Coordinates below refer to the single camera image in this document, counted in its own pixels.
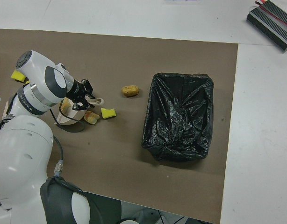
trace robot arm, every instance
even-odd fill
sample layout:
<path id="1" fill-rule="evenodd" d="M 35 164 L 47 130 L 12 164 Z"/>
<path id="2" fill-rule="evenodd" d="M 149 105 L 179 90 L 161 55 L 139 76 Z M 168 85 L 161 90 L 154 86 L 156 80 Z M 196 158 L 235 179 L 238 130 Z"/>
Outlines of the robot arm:
<path id="1" fill-rule="evenodd" d="M 82 80 L 79 83 L 69 74 L 64 65 L 61 63 L 55 65 L 36 51 L 30 50 L 24 53 L 17 61 L 16 70 L 26 76 L 30 83 L 17 91 L 9 104 L 8 115 L 38 117 L 64 97 L 73 101 L 74 110 L 85 110 L 90 106 L 86 96 L 94 98 L 93 89 L 88 80 Z"/>

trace yellow block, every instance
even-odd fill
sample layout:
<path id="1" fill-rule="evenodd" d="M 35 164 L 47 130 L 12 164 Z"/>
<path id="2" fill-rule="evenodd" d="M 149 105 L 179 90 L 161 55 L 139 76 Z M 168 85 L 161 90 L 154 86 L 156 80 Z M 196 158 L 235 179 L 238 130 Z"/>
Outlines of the yellow block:
<path id="1" fill-rule="evenodd" d="M 20 82 L 24 82 L 26 76 L 15 69 L 14 72 L 12 73 L 11 78 L 13 78 L 14 80 L 18 80 Z"/>
<path id="2" fill-rule="evenodd" d="M 116 113 L 115 113 L 114 109 L 105 109 L 104 107 L 102 107 L 101 108 L 101 113 L 102 113 L 102 117 L 104 119 L 116 116 Z"/>

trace red wire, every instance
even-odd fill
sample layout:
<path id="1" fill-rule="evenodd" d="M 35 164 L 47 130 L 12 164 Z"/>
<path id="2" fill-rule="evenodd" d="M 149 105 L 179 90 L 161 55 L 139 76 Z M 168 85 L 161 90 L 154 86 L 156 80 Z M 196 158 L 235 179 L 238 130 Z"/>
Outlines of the red wire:
<path id="1" fill-rule="evenodd" d="M 260 4 L 260 3 L 257 2 L 257 1 L 255 1 L 255 3 L 256 3 L 257 5 L 259 5 L 259 7 L 260 7 L 261 9 L 263 9 L 265 12 L 267 12 L 268 14 L 270 14 L 271 16 L 273 16 L 275 19 L 277 19 L 278 21 L 280 21 L 281 23 L 283 23 L 283 24 L 285 24 L 285 25 L 287 26 L 287 23 L 286 23 L 286 22 L 284 22 L 283 20 L 281 20 L 279 17 L 275 16 L 273 13 L 269 12 L 267 9 L 265 9 L 265 8 L 262 6 L 262 4 Z"/>

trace trash bag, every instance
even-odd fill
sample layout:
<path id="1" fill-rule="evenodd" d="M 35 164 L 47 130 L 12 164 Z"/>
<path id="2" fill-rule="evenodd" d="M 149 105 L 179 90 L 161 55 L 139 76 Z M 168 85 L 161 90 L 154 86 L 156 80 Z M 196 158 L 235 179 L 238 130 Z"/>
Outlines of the trash bag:
<path id="1" fill-rule="evenodd" d="M 212 139 L 213 86 L 203 74 L 154 75 L 142 147 L 157 161 L 204 159 Z"/>

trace brown paper sheet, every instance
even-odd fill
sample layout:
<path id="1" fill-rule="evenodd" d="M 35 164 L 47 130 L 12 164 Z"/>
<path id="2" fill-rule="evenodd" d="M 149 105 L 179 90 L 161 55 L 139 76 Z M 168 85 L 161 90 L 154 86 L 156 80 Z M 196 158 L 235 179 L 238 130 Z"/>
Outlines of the brown paper sheet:
<path id="1" fill-rule="evenodd" d="M 21 86 L 10 79 L 16 61 L 30 49 L 63 63 L 75 79 L 88 79 L 104 107 L 116 110 L 116 118 L 101 119 L 82 133 L 57 128 L 49 112 L 41 116 L 62 143 L 67 181 L 96 194 L 219 223 L 237 44 L 0 29 L 0 116 Z M 214 132 L 206 159 L 158 162 L 141 148 L 149 88 L 158 72 L 207 73 L 213 79 Z M 126 85 L 138 85 L 139 95 L 124 97 Z M 99 107 L 94 111 L 100 114 Z M 54 146 L 48 175 L 58 158 Z"/>

